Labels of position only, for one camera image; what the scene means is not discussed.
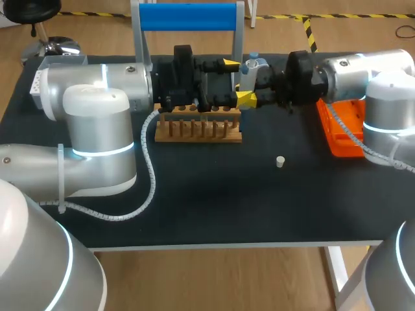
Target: white plastic clip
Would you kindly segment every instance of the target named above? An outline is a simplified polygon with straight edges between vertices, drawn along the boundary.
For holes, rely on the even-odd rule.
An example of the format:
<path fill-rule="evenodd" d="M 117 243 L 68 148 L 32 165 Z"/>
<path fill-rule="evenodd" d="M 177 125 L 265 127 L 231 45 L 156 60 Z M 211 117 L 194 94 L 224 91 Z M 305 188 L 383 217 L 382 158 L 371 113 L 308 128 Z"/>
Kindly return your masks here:
<path fill-rule="evenodd" d="M 58 211 L 60 214 L 65 213 L 65 154 L 64 154 L 64 145 L 58 144 L 58 188 L 59 188 L 59 208 Z"/>

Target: cable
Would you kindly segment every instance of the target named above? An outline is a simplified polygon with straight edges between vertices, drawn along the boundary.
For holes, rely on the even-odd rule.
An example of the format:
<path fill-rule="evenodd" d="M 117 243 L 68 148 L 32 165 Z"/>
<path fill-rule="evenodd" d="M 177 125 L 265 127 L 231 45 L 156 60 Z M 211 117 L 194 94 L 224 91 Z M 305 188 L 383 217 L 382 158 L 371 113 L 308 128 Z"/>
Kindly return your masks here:
<path fill-rule="evenodd" d="M 395 30 L 395 36 L 397 36 L 400 39 L 412 39 L 412 38 L 415 38 L 415 34 L 413 36 L 401 36 L 398 32 L 399 32 L 399 30 L 401 30 L 403 28 L 409 28 L 410 30 L 415 31 L 415 27 L 413 27 L 411 25 L 403 25 L 403 26 L 398 27 Z"/>
<path fill-rule="evenodd" d="M 99 218 L 101 220 L 107 220 L 109 222 L 122 222 L 123 220 L 131 219 L 133 217 L 136 217 L 140 213 L 142 213 L 147 208 L 147 206 L 150 205 L 150 202 L 153 199 L 154 193 L 156 192 L 156 175 L 154 174 L 154 169 L 151 164 L 150 155 L 148 154 L 148 149 L 147 149 L 147 128 L 150 122 L 159 114 L 160 113 L 158 110 L 153 111 L 145 119 L 143 127 L 141 128 L 141 148 L 143 149 L 144 160 L 145 160 L 145 163 L 147 164 L 148 174 L 150 175 L 150 192 L 148 193 L 147 199 L 144 201 L 144 203 L 140 207 L 138 207 L 135 211 L 132 211 L 131 213 L 119 215 L 119 216 L 102 214 L 100 212 L 93 211 L 92 209 L 88 209 L 79 204 L 75 204 L 71 202 L 64 202 L 65 207 L 69 209 L 74 209 L 84 214 L 88 214 L 92 217 Z M 59 201 L 56 200 L 56 201 L 40 202 L 39 205 L 59 206 Z"/>
<path fill-rule="evenodd" d="M 390 163 L 394 168 L 401 169 L 401 170 L 408 170 L 409 172 L 415 173 L 415 167 L 412 167 L 410 165 L 407 165 L 406 163 L 395 160 L 392 157 L 385 156 L 383 154 L 380 154 L 376 151 L 373 151 L 369 147 L 367 147 L 364 143 L 362 143 L 356 136 L 354 136 L 353 133 L 350 132 L 349 128 L 343 123 L 342 119 L 337 115 L 336 110 L 331 104 L 327 104 L 327 107 L 329 108 L 331 114 L 335 118 L 338 125 L 341 126 L 341 128 L 344 130 L 344 132 L 347 134 L 347 136 L 359 147 L 363 149 L 364 152 L 367 154 L 370 154 L 371 156 L 378 157 L 379 159 L 382 159 L 388 163 Z"/>

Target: table leg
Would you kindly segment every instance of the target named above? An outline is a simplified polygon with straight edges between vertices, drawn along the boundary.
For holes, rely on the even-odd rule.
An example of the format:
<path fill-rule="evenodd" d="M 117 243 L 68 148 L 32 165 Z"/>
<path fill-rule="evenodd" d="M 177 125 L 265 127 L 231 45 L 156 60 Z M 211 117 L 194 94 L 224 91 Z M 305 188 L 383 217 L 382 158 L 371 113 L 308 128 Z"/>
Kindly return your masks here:
<path fill-rule="evenodd" d="M 258 0 L 254 0 L 254 3 L 252 3 L 252 13 L 251 13 L 251 28 L 255 28 L 255 21 L 257 19 L 257 5 Z"/>
<path fill-rule="evenodd" d="M 337 311 L 350 311 L 364 295 L 364 268 L 372 250 L 366 254 L 351 277 L 348 277 L 340 246 L 324 248 L 333 289 Z"/>

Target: robotic arm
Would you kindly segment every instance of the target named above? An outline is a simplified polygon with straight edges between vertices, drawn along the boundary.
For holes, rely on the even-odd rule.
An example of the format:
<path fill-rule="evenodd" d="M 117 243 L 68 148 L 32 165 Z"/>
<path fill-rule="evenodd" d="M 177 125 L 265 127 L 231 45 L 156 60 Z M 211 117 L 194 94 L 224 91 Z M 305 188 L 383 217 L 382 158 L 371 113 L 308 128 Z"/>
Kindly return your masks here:
<path fill-rule="evenodd" d="M 206 75 L 236 72 L 240 64 L 225 59 L 200 62 L 188 45 L 176 46 L 173 60 L 160 62 L 152 72 L 140 63 L 44 69 L 34 82 L 39 82 L 41 106 L 48 118 L 66 121 L 73 148 L 0 146 L 0 177 L 37 201 L 59 204 L 61 213 L 70 206 L 104 220 L 125 220 L 139 214 L 155 192 L 146 130 L 159 112 L 192 103 L 199 112 L 210 111 L 212 106 L 242 109 L 268 104 L 291 110 L 314 104 L 320 98 L 370 161 L 415 170 L 411 166 L 415 144 L 410 141 L 415 132 L 415 66 L 406 51 L 353 54 L 326 59 L 319 65 L 313 63 L 308 52 L 292 52 L 284 71 L 262 63 L 265 68 L 254 71 L 259 75 L 254 76 L 256 79 L 245 65 L 241 69 L 243 91 L 224 94 L 207 92 Z M 244 75 L 256 82 L 244 83 Z M 364 97 L 366 145 L 348 131 L 330 105 Z M 130 111 L 150 111 L 154 101 L 161 103 L 161 109 L 148 116 L 141 131 L 151 180 L 146 202 L 123 216 L 99 214 L 64 202 L 68 196 L 120 193 L 134 184 L 136 161 Z"/>

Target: small white cap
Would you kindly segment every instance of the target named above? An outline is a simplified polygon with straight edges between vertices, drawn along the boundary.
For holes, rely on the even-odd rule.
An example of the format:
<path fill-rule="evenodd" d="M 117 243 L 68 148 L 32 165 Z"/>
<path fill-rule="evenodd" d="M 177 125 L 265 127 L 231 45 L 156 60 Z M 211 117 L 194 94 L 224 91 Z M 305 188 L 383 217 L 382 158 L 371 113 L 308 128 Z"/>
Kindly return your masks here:
<path fill-rule="evenodd" d="M 284 157 L 281 157 L 281 156 L 278 156 L 277 157 L 277 167 L 283 167 L 284 162 L 285 162 L 285 158 Z"/>

